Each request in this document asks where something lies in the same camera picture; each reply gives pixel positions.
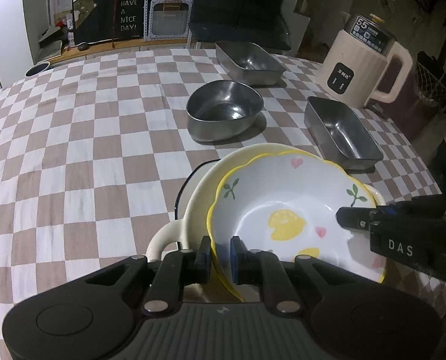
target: ridged black surface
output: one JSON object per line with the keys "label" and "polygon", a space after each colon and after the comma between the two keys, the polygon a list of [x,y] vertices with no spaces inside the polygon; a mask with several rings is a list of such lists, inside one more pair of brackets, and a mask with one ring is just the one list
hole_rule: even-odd
{"label": "ridged black surface", "polygon": [[180,312],[145,322],[114,359],[317,360],[321,350],[296,319],[271,315],[262,303],[183,303]]}

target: tablecloth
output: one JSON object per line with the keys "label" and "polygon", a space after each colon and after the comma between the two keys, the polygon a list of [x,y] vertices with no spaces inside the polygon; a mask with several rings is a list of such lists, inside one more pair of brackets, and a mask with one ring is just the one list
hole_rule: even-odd
{"label": "tablecloth", "polygon": [[[36,293],[129,255],[144,254],[173,218],[176,194],[192,169],[259,142],[319,154],[304,124],[306,98],[323,96],[319,64],[277,56],[281,87],[260,88],[261,118],[236,140],[194,142],[188,96],[227,79],[215,50],[129,52],[71,63],[0,91],[1,323]],[[384,152],[356,177],[392,200],[438,193],[411,144],[390,120],[356,110]],[[446,285],[390,264],[388,282],[443,314]]]}

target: yellow lemon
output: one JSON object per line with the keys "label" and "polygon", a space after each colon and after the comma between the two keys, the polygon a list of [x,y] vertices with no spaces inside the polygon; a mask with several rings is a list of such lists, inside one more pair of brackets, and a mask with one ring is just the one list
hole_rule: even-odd
{"label": "yellow lemon", "polygon": [[272,233],[275,241],[287,241],[296,237],[305,225],[306,221],[290,210],[277,210],[268,220],[268,226],[275,229]]}
{"label": "yellow lemon", "polygon": [[299,256],[301,254],[305,254],[307,256],[311,256],[317,259],[318,256],[320,255],[320,249],[318,249],[317,247],[308,247],[306,249],[303,249],[302,251],[300,250],[296,255]]}

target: electric kettle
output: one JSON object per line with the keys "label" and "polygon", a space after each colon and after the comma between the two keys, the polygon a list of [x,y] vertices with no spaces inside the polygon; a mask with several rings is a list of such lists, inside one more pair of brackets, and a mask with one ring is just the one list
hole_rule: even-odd
{"label": "electric kettle", "polygon": [[[317,81],[335,99],[362,108],[370,99],[392,103],[413,66],[413,59],[375,15],[351,17],[341,30],[317,73]],[[402,67],[389,93],[378,85],[393,59]]]}

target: rectangular metal container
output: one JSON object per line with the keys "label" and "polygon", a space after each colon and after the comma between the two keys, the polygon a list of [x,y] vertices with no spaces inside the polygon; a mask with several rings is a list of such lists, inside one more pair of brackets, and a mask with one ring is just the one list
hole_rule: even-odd
{"label": "rectangular metal container", "polygon": [[216,42],[216,58],[233,81],[250,86],[275,85],[286,68],[250,42]]}
{"label": "rectangular metal container", "polygon": [[360,118],[346,104],[309,97],[305,125],[323,158],[345,170],[366,170],[383,159],[383,153]]}

